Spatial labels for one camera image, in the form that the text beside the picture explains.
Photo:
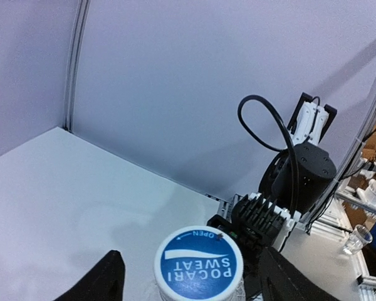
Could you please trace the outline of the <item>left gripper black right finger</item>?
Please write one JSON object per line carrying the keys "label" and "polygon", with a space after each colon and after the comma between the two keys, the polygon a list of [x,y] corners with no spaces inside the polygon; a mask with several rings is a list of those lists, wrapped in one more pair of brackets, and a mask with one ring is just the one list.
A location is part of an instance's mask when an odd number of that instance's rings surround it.
{"label": "left gripper black right finger", "polygon": [[306,278],[277,250],[261,252],[258,272],[263,300],[336,300]]}

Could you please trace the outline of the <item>clear plastic bottle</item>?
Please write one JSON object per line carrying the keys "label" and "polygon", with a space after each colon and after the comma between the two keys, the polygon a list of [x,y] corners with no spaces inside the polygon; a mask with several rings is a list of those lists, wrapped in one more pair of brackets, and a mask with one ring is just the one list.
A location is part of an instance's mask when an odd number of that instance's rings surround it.
{"label": "clear plastic bottle", "polygon": [[237,288],[236,288],[236,298],[235,301],[245,301],[246,293],[244,287],[244,278],[240,279]]}

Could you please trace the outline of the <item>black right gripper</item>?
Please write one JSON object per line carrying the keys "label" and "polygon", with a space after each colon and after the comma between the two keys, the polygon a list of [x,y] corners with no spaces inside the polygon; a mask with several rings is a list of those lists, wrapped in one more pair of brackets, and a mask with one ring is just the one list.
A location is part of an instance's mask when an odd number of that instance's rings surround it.
{"label": "black right gripper", "polygon": [[269,246],[269,239],[265,235],[248,235],[239,232],[235,239],[244,263],[244,291],[246,298],[257,296],[261,292],[261,280],[259,276],[259,259],[264,247]]}

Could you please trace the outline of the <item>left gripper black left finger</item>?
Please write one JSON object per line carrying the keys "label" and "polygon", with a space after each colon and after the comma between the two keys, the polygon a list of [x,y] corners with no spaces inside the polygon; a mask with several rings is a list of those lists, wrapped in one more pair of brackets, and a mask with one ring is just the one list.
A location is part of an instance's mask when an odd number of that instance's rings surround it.
{"label": "left gripper black left finger", "polygon": [[125,263],[117,250],[110,250],[58,300],[123,300]]}

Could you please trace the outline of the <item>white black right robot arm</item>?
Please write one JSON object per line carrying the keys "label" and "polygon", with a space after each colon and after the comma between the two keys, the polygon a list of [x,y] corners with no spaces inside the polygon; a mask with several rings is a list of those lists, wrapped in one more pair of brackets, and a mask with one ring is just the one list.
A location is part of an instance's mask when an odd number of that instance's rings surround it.
{"label": "white black right robot arm", "polygon": [[[285,149],[260,139],[243,118],[243,108],[255,101],[271,113]],[[265,148],[275,151],[258,188],[258,195],[245,195],[233,208],[231,221],[244,258],[246,300],[333,300],[307,279],[281,251],[301,217],[316,213],[315,204],[336,177],[337,169],[327,151],[318,144],[337,111],[321,108],[303,94],[288,125],[273,105],[259,95],[244,97],[238,119],[248,134]]]}

